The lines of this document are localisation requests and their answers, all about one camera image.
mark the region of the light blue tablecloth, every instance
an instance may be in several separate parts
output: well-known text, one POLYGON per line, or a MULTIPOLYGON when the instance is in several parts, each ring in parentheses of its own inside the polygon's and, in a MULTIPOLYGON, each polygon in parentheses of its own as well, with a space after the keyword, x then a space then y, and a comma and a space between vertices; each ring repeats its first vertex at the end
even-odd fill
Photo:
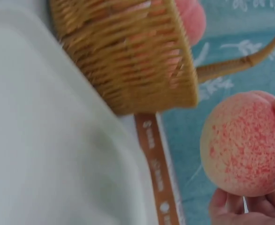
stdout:
MULTIPOLYGON (((213 33, 213 27, 208 29, 203 40, 193 48, 197 65, 254 53, 275 35, 275 6, 271 7, 267 0, 202 2, 207 11, 212 5, 208 18, 216 21, 222 18, 222 25, 218 29, 223 34, 213 33), (250 32, 253 18, 260 23, 250 32), (230 34, 229 27, 240 29, 240 34, 230 34)), ((208 27, 216 24, 216 21, 208 21, 208 27)), ((207 206, 215 186, 207 179, 201 166, 199 139, 204 120, 219 102, 237 92, 264 90, 275 95, 275 51, 264 62, 247 71, 207 81, 199 88, 201 101, 196 109, 173 109, 163 113, 188 225, 210 224, 207 206)))

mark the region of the peach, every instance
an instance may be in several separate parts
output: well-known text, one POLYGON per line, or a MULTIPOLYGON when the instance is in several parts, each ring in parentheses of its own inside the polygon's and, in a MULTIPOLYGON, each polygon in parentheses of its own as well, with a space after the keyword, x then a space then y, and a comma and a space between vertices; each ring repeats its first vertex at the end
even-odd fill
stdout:
POLYGON ((200 152, 210 180, 228 193, 255 197, 275 190, 275 96, 238 93, 205 121, 200 152))

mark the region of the red speckles on peach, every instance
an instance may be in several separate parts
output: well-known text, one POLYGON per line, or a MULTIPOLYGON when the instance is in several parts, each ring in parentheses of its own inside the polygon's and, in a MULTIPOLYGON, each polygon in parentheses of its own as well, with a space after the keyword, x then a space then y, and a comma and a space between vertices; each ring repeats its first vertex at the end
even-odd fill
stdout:
POLYGON ((208 135, 201 137, 205 146, 201 157, 206 174, 220 188, 246 196, 275 189, 274 98, 259 91, 239 93, 209 116, 204 126, 208 130, 203 131, 208 135), (205 151, 209 157, 203 158, 205 151))
POLYGON ((210 157, 214 158, 216 156, 216 150, 214 149, 214 147, 210 148, 210 157))

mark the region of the white floral pattern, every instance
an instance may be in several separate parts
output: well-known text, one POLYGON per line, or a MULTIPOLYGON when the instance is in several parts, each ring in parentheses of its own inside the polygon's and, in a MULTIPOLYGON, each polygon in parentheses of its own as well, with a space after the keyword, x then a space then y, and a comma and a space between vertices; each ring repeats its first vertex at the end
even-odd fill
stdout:
POLYGON ((256 53, 262 47, 262 43, 253 44, 250 40, 241 41, 238 44, 224 44, 221 45, 221 48, 230 48, 235 47, 244 55, 256 53))
POLYGON ((200 101, 208 100, 219 89, 229 89, 234 87, 231 79, 218 77, 214 80, 206 81, 200 85, 200 101))
MULTIPOLYGON (((262 46, 263 46, 262 43, 255 43, 254 44, 250 40, 243 40, 238 44, 224 44, 224 45, 221 45, 220 48, 230 48, 230 47, 237 48, 243 56, 247 56, 249 54, 256 53, 257 51, 259 51, 259 49, 262 46)), ((268 56, 268 59, 275 60, 275 49, 268 56)))
POLYGON ((275 11, 275 0, 226 0, 232 1, 233 9, 241 9, 244 12, 248 11, 249 4, 252 4, 254 8, 269 6, 275 11))

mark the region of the woven basket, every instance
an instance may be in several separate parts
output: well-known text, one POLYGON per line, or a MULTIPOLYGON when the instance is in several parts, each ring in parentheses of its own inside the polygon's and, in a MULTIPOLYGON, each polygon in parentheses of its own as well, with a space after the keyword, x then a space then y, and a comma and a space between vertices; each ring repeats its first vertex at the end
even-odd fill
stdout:
POLYGON ((198 83, 254 66, 275 47, 193 66, 174 0, 50 0, 65 51, 118 115, 198 103, 198 83))

